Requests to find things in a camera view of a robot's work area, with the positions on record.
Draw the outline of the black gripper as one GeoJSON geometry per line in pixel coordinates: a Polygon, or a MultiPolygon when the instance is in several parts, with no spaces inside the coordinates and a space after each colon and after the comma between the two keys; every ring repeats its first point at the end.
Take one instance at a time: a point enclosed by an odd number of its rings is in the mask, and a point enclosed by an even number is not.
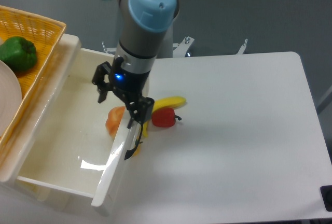
{"type": "Polygon", "coordinates": [[[112,64],[104,62],[98,65],[92,83],[98,88],[98,103],[106,100],[109,91],[124,102],[130,114],[127,125],[130,129],[134,122],[143,125],[145,120],[151,119],[155,101],[142,94],[149,73],[135,74],[125,70],[124,65],[123,57],[115,58],[112,64]]]}

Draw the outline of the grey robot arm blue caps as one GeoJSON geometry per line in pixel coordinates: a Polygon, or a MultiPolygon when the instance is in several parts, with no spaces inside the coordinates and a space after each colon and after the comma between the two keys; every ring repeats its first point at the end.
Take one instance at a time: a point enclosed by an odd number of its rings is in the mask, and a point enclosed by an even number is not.
{"type": "Polygon", "coordinates": [[[179,11],[178,0],[116,0],[123,30],[112,62],[97,66],[92,83],[99,102],[112,92],[124,102],[130,122],[151,118],[154,100],[142,95],[164,37],[179,11]]]}

